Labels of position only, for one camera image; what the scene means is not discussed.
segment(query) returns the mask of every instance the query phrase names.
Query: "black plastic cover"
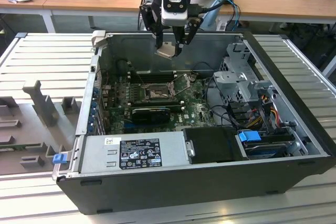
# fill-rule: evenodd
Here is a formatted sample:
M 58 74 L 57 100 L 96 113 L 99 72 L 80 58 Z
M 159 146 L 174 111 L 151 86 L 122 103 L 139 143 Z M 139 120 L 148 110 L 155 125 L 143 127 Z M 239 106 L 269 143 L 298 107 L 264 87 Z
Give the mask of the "black plastic cover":
M 241 161 L 235 130 L 226 127 L 199 127 L 183 130 L 186 142 L 192 142 L 195 156 L 192 164 Z

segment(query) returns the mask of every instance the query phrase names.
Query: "table leg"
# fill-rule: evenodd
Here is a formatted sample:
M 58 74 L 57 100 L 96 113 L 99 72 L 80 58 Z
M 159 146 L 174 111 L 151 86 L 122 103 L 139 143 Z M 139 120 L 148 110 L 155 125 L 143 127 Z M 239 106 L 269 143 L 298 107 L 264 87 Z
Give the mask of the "table leg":
M 278 26 L 278 22 L 273 22 L 271 25 L 270 25 L 270 27 L 269 27 L 269 29 L 268 29 L 268 32 L 269 33 L 274 33 L 274 29 Z
M 90 28 L 92 28 L 92 29 L 95 29 L 95 21 L 93 20 L 93 16 L 88 16 L 88 18 L 89 18 L 89 24 L 90 24 Z
M 324 74 L 325 77 L 329 77 L 334 72 L 335 69 L 336 69 L 336 55 L 334 56 L 334 58 L 332 58 L 332 60 L 323 70 L 322 74 Z
M 44 24 L 47 27 L 48 33 L 55 33 L 55 27 L 54 27 L 54 18 L 52 16 L 52 13 L 50 11 L 45 11 L 42 13 L 42 17 L 44 20 Z

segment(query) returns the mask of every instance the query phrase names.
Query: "motherboard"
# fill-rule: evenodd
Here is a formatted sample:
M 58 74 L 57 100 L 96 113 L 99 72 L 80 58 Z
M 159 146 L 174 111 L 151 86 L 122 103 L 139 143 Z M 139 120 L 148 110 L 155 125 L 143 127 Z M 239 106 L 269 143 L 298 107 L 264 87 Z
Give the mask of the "motherboard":
M 204 80 L 190 74 L 165 79 L 119 77 L 108 92 L 110 134 L 181 131 L 214 126 Z

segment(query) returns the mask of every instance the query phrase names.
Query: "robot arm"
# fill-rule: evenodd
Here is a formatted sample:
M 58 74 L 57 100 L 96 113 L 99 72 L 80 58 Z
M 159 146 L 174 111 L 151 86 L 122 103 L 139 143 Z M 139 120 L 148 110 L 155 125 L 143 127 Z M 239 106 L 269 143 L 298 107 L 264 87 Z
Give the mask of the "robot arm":
M 198 4 L 190 4 L 190 0 L 153 0 L 150 4 L 142 4 L 140 13 L 144 25 L 156 37 L 157 54 L 171 59 L 178 56 L 184 45 L 188 45 L 203 22 L 201 13 L 210 12 L 225 2 L 211 7 L 202 8 Z M 163 30 L 172 27 L 175 36 L 175 46 L 163 42 Z

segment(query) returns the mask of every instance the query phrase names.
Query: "metal bracket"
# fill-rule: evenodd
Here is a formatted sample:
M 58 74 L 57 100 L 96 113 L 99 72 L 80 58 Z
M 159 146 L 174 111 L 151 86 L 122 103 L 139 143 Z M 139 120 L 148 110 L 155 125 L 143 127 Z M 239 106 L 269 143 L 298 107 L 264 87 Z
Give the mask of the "metal bracket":
M 100 47 L 104 44 L 106 44 L 106 31 L 105 30 L 96 30 L 93 31 L 91 42 L 93 47 Z

